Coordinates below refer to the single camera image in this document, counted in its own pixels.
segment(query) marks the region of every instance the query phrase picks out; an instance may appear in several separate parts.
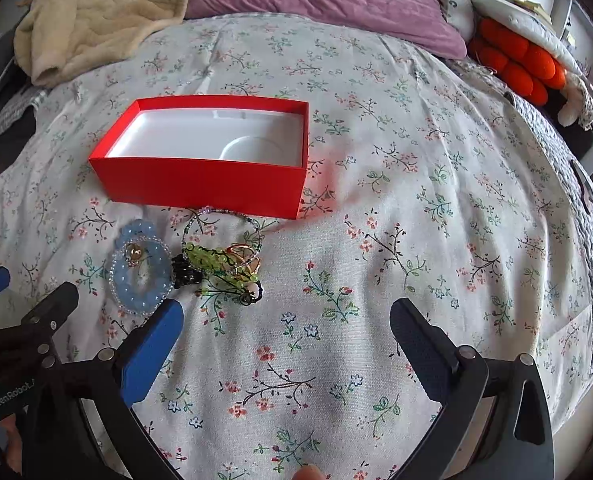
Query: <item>floral bed sheet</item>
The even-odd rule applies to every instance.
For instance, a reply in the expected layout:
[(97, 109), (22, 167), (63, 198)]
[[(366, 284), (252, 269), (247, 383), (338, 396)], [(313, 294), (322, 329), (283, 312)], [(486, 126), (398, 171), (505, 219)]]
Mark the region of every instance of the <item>floral bed sheet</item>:
[[(210, 283), (173, 294), (182, 334), (134, 409), (184, 478), (290, 478), (303, 463), (389, 478), (439, 408), (389, 329), (402, 296), (457, 345), (534, 355), (553, 429), (570, 416), (593, 380), (590, 256), (531, 128), (493, 78), (297, 16), (186, 22), (50, 94), (0, 176), (0, 327), (64, 281), (80, 293), (56, 334), (64, 359), (143, 322), (108, 293), (113, 240), (147, 218), (177, 253), (189, 211), (110, 202), (87, 158), (134, 99), (191, 93), (307, 100), (311, 124), (299, 219), (259, 219), (264, 298), (243, 306)], [(253, 200), (254, 183), (237, 185)], [(203, 219), (196, 241), (244, 235)]]

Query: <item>bracelet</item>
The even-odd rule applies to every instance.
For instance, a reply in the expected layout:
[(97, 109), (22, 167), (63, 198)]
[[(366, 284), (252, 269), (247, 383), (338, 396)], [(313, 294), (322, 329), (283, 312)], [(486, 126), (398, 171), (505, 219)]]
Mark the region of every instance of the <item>bracelet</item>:
[[(149, 288), (136, 290), (129, 279), (129, 269), (147, 262)], [(125, 225), (115, 240), (108, 280), (119, 307), (136, 316), (150, 316), (172, 291), (170, 270), (172, 255), (163, 240), (156, 236), (154, 225), (141, 219)]]
[[(256, 234), (256, 243), (232, 244), (226, 249), (207, 249), (203, 246), (186, 242), (186, 237), (193, 223), (200, 215), (209, 213), (237, 216), (251, 224)], [(181, 252), (172, 259), (174, 288), (188, 284), (197, 284), (203, 279), (216, 276), (234, 287), (242, 304), (256, 303), (262, 298), (258, 270), (259, 252), (262, 236), (259, 222), (241, 213), (228, 209), (216, 209), (209, 206), (192, 211), (192, 218), (185, 226), (181, 238)]]

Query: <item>beige blanket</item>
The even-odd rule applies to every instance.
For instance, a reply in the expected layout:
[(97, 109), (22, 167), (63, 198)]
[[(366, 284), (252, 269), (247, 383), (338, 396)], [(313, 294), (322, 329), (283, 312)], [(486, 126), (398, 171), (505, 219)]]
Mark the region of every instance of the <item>beige blanket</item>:
[(14, 36), (19, 66), (53, 87), (126, 59), (151, 33), (183, 20), (188, 0), (32, 0)]

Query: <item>blue bead bracelet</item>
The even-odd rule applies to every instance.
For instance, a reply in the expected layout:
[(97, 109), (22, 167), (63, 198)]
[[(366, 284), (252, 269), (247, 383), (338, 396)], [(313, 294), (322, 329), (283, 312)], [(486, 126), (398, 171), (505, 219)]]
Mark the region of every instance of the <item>blue bead bracelet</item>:
[[(172, 290), (170, 250), (156, 236), (154, 225), (142, 219), (125, 225), (114, 244), (108, 277), (112, 296), (130, 314), (150, 316)], [(143, 262), (148, 265), (148, 288), (139, 291), (130, 280), (130, 269)]]

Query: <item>circular indentation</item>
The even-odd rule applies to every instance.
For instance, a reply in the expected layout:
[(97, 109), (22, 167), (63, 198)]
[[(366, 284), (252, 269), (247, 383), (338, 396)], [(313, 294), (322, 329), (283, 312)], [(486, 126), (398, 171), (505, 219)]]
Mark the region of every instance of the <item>circular indentation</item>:
[(113, 348), (102, 348), (101, 350), (99, 350), (97, 357), (101, 361), (109, 361), (110, 359), (112, 359), (114, 357), (114, 349)]
[(254, 136), (239, 137), (233, 140), (228, 143), (219, 156), (220, 160), (278, 165), (284, 165), (283, 158), (283, 150), (276, 142)]
[(477, 351), (469, 345), (459, 347), (459, 354), (465, 359), (474, 359), (477, 356)]
[(54, 361), (55, 361), (54, 356), (49, 355), (48, 357), (43, 359), (43, 361), (41, 362), (41, 366), (43, 368), (51, 368), (52, 366), (54, 366)]
[(535, 360), (532, 358), (530, 354), (521, 354), (519, 356), (519, 359), (526, 366), (532, 366), (535, 363)]

